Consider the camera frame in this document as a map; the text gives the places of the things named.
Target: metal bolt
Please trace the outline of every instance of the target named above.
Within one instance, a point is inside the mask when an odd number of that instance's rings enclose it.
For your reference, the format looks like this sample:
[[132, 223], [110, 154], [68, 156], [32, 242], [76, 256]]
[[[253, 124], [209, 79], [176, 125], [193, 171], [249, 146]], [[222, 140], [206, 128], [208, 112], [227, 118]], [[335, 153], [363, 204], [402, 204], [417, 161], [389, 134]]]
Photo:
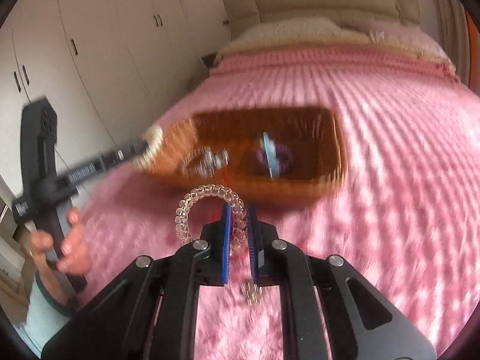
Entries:
[[204, 251], [208, 247], [208, 242], [204, 239], [198, 239], [193, 243], [193, 247], [198, 251]]
[[272, 241], [272, 246], [274, 249], [283, 251], [287, 248], [287, 243], [282, 239], [275, 239], [274, 241]]
[[150, 265], [152, 259], [148, 256], [140, 256], [135, 260], [136, 266], [139, 268], [147, 268]]
[[340, 257], [340, 256], [334, 254], [333, 256], [330, 256], [328, 258], [328, 262], [330, 264], [332, 264], [333, 266], [342, 266], [343, 263], [345, 262], [345, 260], [343, 259], [343, 257]]

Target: purple object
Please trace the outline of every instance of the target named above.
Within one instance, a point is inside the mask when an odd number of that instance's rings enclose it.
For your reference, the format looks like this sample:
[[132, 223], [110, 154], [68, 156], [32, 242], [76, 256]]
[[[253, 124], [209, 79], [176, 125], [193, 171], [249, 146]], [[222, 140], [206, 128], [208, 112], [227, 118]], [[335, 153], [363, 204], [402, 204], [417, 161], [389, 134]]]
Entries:
[[[287, 146], [279, 144], [275, 144], [275, 151], [277, 152], [280, 173], [285, 173], [290, 169], [293, 164], [292, 152]], [[265, 168], [268, 168], [267, 157], [265, 151], [263, 151], [262, 149], [257, 150], [257, 160]]]

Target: human hand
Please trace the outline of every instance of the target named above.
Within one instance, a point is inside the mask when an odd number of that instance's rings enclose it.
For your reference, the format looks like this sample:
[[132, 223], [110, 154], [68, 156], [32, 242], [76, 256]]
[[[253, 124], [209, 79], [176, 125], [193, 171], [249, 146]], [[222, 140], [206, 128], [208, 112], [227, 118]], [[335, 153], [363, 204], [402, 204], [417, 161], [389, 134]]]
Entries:
[[[64, 274], [85, 275], [92, 269], [92, 259], [85, 241], [85, 228], [82, 224], [80, 211], [75, 207], [71, 208], [68, 211], [67, 218], [72, 228], [61, 244], [64, 257], [57, 263], [57, 269]], [[30, 252], [37, 266], [40, 280], [57, 302], [66, 305], [68, 302], [67, 295], [63, 293], [57, 277], [48, 266], [45, 257], [45, 251], [52, 247], [53, 238], [49, 233], [42, 230], [32, 232]]]

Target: bed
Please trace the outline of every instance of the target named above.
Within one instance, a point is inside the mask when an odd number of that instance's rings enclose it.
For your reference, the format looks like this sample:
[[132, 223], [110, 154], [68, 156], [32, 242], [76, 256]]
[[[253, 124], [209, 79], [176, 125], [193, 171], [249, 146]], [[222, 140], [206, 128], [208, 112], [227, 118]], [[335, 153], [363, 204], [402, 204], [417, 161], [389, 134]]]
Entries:
[[[341, 28], [372, 19], [411, 28], [420, 23], [415, 0], [224, 5], [233, 42], [218, 53], [210, 77], [157, 123], [168, 128], [217, 109], [320, 104], [334, 110], [349, 157], [344, 188], [311, 207], [260, 209], [259, 218], [309, 255], [344, 256], [440, 355], [480, 297], [479, 98], [459, 83], [446, 55], [406, 38], [386, 42], [352, 30], [318, 37], [315, 26], [307, 26], [308, 36], [283, 35], [285, 20], [305, 17], [326, 17]], [[259, 24], [272, 24], [274, 35], [272, 28], [269, 35], [255, 32]], [[94, 261], [83, 303], [138, 255], [176, 251], [174, 211], [186, 192], [131, 165], [98, 186], [83, 210]], [[190, 228], [199, 233], [218, 209], [215, 201], [196, 204]], [[227, 288], [201, 288], [196, 358], [281, 359], [278, 291], [267, 288], [261, 303], [248, 307], [241, 291], [247, 248], [230, 264]]]

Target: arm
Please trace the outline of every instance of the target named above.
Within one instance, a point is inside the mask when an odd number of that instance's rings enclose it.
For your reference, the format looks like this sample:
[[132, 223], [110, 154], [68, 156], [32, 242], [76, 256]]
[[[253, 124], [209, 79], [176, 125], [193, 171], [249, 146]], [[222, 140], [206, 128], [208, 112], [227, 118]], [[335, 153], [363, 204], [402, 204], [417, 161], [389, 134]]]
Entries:
[[[68, 212], [72, 229], [63, 240], [64, 258], [57, 264], [61, 273], [84, 275], [92, 269], [92, 259], [85, 242], [85, 228], [80, 212], [73, 208]], [[40, 356], [46, 342], [57, 333], [76, 312], [76, 299], [68, 299], [57, 280], [56, 273], [47, 265], [45, 251], [53, 247], [51, 235], [35, 231], [30, 239], [37, 273], [35, 274], [26, 323], [18, 329], [20, 336]]]

